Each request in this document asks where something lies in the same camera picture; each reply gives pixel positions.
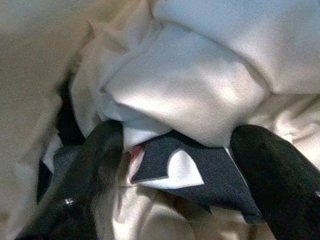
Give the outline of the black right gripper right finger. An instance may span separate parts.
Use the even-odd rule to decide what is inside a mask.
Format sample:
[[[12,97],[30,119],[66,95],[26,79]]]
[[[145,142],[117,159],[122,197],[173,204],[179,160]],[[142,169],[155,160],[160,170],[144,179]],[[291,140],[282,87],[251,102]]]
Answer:
[[[241,125],[231,150],[263,219],[277,240],[320,238],[320,171],[290,142]]]

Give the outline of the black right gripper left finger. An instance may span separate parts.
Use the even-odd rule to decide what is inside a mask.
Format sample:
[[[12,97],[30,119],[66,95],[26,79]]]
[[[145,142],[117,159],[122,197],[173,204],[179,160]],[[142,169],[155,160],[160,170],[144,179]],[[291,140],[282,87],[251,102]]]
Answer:
[[[100,177],[114,186],[123,153],[123,125],[100,123],[87,137],[69,167],[50,184],[36,212],[22,229],[24,240],[96,240],[93,201]]]

